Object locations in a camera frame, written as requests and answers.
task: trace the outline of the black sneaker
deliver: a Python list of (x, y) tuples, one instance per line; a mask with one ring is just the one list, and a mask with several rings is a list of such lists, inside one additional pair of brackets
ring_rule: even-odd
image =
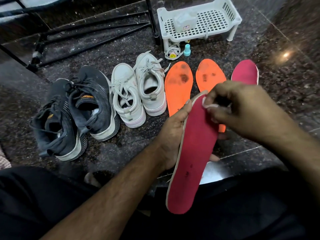
[(117, 134), (120, 118), (110, 104), (110, 81), (101, 71), (87, 65), (81, 67), (69, 94), (70, 112), (82, 133), (89, 132), (98, 141)]
[(78, 158), (87, 148), (87, 137), (72, 119), (65, 86), (67, 79), (56, 80), (49, 91), (47, 104), (32, 118), (30, 125), (40, 149), (40, 156), (55, 156), (62, 161)]

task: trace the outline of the person's left hand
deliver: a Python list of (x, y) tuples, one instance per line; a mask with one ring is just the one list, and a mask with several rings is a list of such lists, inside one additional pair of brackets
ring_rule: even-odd
[[(159, 156), (164, 160), (165, 170), (174, 167), (177, 162), (183, 133), (183, 123), (192, 109), (192, 102), (197, 97), (207, 93), (208, 91), (205, 90), (192, 99), (189, 99), (177, 113), (166, 120), (160, 133), (154, 139), (153, 143), (157, 144), (159, 148)], [(221, 140), (225, 140), (226, 137), (224, 133), (219, 133), (218, 135), (218, 139)], [(217, 156), (213, 154), (210, 156), (210, 161), (216, 162), (218, 160), (219, 158)]]

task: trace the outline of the dark clothing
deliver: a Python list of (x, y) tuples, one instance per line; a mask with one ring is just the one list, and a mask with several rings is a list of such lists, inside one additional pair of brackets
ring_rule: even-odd
[[(0, 170), (0, 238), (37, 240), (97, 192), (43, 168)], [(266, 170), (200, 185), (173, 215), (158, 188), (151, 217), (135, 212), (121, 239), (311, 239), (319, 226), (310, 193), (290, 172)]]

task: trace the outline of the person's right hand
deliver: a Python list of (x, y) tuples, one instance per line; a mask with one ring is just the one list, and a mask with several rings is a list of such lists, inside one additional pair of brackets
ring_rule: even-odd
[(240, 136), (266, 144), (275, 138), (290, 136), (298, 126), (261, 86), (227, 80), (217, 84), (207, 95), (205, 105), (224, 100), (231, 102), (231, 112), (225, 107), (209, 107), (212, 120), (224, 124)]

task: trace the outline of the white sneaker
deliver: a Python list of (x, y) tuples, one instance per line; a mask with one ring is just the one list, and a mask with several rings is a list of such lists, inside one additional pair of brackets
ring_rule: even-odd
[(139, 95), (150, 116), (159, 116), (167, 108), (164, 77), (168, 68), (164, 70), (160, 61), (148, 51), (138, 56), (135, 65)]
[(126, 63), (116, 65), (112, 71), (111, 86), (114, 92), (113, 107), (126, 126), (142, 126), (146, 121), (146, 112), (138, 93), (134, 69)]

